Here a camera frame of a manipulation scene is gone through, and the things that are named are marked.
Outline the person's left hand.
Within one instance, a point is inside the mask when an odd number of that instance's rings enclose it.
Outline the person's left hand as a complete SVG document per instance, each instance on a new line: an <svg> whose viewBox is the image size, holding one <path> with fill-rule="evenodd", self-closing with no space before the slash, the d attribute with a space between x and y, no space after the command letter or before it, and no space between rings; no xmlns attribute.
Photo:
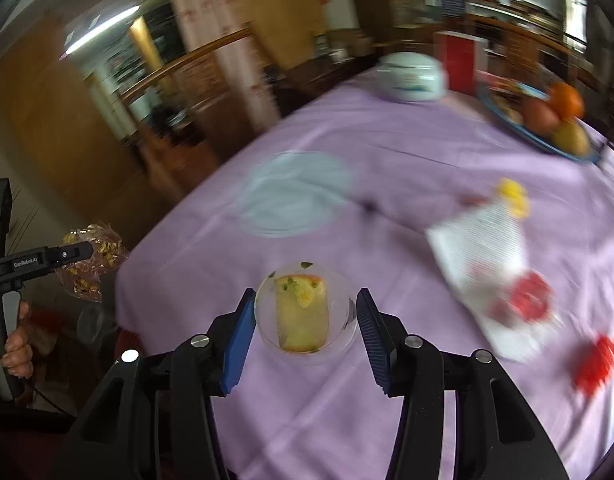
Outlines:
<svg viewBox="0 0 614 480"><path fill-rule="evenodd" d="M18 307L17 328L8 336L4 346L4 357L1 359L4 372L19 379L29 379L34 374L34 364L32 364L34 352L32 352L29 334L25 326L25 320L29 313L30 304L22 300Z"/></svg>

